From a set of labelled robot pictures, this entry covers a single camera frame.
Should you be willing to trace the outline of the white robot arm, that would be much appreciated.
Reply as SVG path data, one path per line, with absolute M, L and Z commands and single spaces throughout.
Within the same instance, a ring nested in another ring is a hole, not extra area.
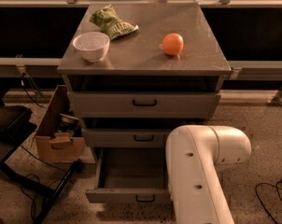
M 250 154 L 249 138 L 234 127 L 172 130 L 165 155 L 176 224 L 234 224 L 217 171 L 247 161 Z

